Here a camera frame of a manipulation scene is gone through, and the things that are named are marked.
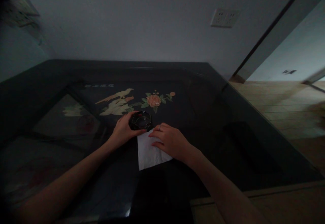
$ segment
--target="white paper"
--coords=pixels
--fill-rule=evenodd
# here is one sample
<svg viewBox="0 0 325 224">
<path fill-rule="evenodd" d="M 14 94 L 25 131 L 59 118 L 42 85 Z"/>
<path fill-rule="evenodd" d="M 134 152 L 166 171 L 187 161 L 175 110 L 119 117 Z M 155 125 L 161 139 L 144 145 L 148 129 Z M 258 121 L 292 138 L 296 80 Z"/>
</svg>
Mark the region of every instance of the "white paper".
<svg viewBox="0 0 325 224">
<path fill-rule="evenodd" d="M 151 145 L 156 141 L 161 142 L 158 138 L 148 137 L 152 131 L 153 130 L 150 130 L 149 132 L 138 136 L 138 159 L 140 171 L 172 159 L 171 156 Z"/>
</svg>

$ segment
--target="floor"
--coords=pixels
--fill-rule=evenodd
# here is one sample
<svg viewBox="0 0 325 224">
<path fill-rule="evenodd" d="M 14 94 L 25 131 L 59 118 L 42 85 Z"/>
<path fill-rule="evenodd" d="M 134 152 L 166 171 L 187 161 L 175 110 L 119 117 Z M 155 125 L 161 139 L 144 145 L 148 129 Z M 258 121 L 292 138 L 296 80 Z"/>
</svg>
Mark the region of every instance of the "floor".
<svg viewBox="0 0 325 224">
<path fill-rule="evenodd" d="M 249 197 L 272 224 L 324 223 L 325 186 Z M 215 204 L 192 206 L 195 224 L 225 224 Z"/>
<path fill-rule="evenodd" d="M 322 90 L 325 90 L 325 81 L 317 81 L 317 82 L 313 83 L 313 85 L 322 89 Z"/>
<path fill-rule="evenodd" d="M 325 176 L 324 92 L 298 82 L 230 84 Z"/>
</svg>

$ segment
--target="person's left hand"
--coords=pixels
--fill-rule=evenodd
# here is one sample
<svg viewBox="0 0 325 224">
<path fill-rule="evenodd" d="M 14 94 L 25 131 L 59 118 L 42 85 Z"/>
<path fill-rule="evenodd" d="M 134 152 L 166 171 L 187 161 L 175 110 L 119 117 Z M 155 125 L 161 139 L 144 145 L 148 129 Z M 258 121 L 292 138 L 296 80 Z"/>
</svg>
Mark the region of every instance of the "person's left hand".
<svg viewBox="0 0 325 224">
<path fill-rule="evenodd" d="M 112 135 L 109 137 L 106 145 L 109 146 L 110 150 L 116 150 L 120 146 L 124 145 L 127 141 L 135 136 L 139 136 L 146 132 L 143 130 L 131 130 L 129 126 L 129 120 L 134 113 L 138 111 L 129 112 L 128 114 L 122 116 L 116 123 Z"/>
</svg>

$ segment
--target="hand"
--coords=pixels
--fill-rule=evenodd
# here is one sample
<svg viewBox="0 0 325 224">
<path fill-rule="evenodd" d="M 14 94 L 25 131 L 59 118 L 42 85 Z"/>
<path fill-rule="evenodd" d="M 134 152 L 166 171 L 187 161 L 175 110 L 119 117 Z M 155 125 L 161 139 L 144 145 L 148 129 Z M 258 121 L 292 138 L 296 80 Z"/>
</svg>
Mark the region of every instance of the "hand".
<svg viewBox="0 0 325 224">
<path fill-rule="evenodd" d="M 154 142 L 152 146 L 155 146 L 162 151 L 166 152 L 171 157 L 184 162 L 187 161 L 191 156 L 198 151 L 193 145 L 191 145 L 182 133 L 166 123 L 157 125 L 149 137 L 159 138 L 161 142 Z"/>
<path fill-rule="evenodd" d="M 129 120 L 134 113 L 138 111 L 129 112 L 128 114 L 122 116 L 116 123 L 114 131 L 112 135 L 109 137 L 106 145 L 109 146 L 110 150 L 116 150 L 117 148 L 124 145 L 127 141 L 135 136 L 139 136 L 146 132 L 145 129 L 143 130 L 131 130 L 129 126 Z"/>
</svg>

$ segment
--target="person's right hand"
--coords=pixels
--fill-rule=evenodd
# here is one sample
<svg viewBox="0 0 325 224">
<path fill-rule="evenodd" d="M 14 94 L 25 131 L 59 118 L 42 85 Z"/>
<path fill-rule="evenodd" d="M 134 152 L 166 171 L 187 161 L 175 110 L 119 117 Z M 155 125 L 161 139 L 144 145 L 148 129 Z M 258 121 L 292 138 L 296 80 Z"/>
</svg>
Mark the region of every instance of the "person's right hand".
<svg viewBox="0 0 325 224">
<path fill-rule="evenodd" d="M 177 128 L 173 128 L 166 123 L 157 125 L 153 132 L 149 134 L 149 137 L 156 137 L 162 141 L 162 143 L 156 141 L 152 143 L 152 146 L 184 163 L 198 150 L 187 141 Z"/>
</svg>

